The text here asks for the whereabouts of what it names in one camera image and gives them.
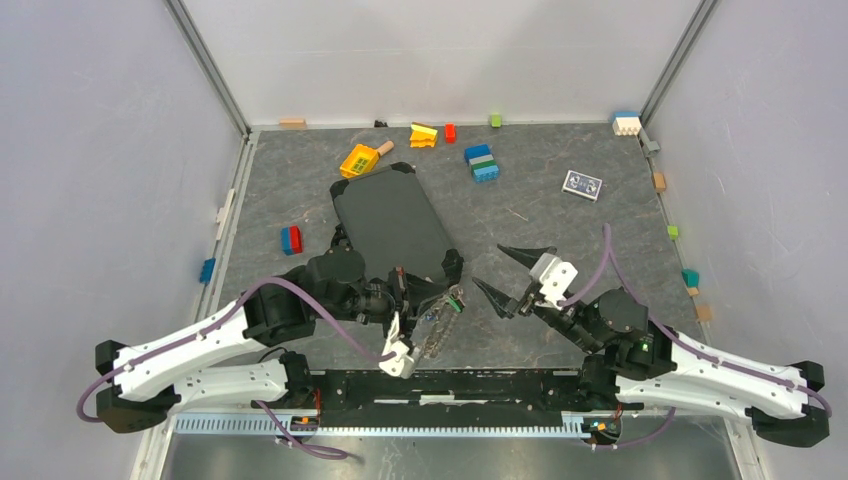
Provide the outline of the green key tag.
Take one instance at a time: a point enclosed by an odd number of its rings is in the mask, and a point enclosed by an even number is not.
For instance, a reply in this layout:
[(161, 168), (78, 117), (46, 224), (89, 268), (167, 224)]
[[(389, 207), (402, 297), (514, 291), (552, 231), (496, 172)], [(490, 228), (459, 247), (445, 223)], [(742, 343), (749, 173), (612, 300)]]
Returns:
[(447, 298), (447, 301), (448, 301), (448, 303), (451, 305), (451, 307), (452, 307), (452, 308), (453, 308), (453, 309), (454, 309), (457, 313), (462, 313), (462, 312), (463, 312), (463, 310), (464, 310), (464, 306), (463, 306), (462, 302), (461, 302), (458, 298), (454, 297), (453, 295), (450, 295), (450, 296)]

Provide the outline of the metal disc keyring with rings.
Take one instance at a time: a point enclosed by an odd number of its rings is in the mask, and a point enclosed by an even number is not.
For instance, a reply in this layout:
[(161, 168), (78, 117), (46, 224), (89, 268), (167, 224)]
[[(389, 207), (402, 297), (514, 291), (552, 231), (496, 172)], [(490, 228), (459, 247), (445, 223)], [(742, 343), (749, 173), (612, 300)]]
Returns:
[[(451, 286), (449, 292), (432, 305), (423, 315), (417, 317), (418, 324), (426, 329), (426, 336), (417, 344), (421, 349), (421, 358), (435, 359), (444, 343), (449, 338), (454, 324), (465, 310), (463, 289), (460, 285)], [(457, 313), (448, 303), (447, 298), (453, 295), (463, 306), (462, 313)]]

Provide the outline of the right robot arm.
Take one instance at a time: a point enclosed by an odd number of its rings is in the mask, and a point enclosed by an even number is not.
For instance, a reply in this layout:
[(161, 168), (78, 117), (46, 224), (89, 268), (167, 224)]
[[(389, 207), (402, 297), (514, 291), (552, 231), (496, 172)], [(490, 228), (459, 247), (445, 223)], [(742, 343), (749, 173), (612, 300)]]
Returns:
[(585, 353), (577, 392), (591, 408), (656, 405), (721, 416), (760, 438), (811, 448), (830, 434), (830, 415), (816, 396), (822, 365), (770, 365), (723, 352), (652, 320), (625, 288), (584, 302), (569, 290), (578, 271), (555, 248), (502, 247), (524, 265), (530, 283), (514, 298), (475, 278), (501, 318), (534, 315)]

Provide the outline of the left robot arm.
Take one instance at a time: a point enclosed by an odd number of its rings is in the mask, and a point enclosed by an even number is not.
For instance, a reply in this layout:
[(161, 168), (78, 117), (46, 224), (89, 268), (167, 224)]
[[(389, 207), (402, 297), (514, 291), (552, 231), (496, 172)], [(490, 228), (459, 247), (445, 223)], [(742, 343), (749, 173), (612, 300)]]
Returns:
[(400, 266), (384, 279), (368, 278), (359, 252), (336, 247), (258, 281), (223, 309), (163, 338), (137, 346), (104, 341), (95, 349), (99, 378), (83, 393), (95, 403), (89, 421), (134, 433), (194, 407), (302, 407), (314, 394), (303, 356), (287, 352), (254, 366), (234, 366), (231, 359), (311, 336), (318, 320), (336, 330), (347, 321), (380, 324), (383, 349), (367, 358), (385, 374), (407, 378), (421, 354), (412, 340), (416, 323), (458, 283), (463, 264), (449, 250), (437, 266), (441, 281)]

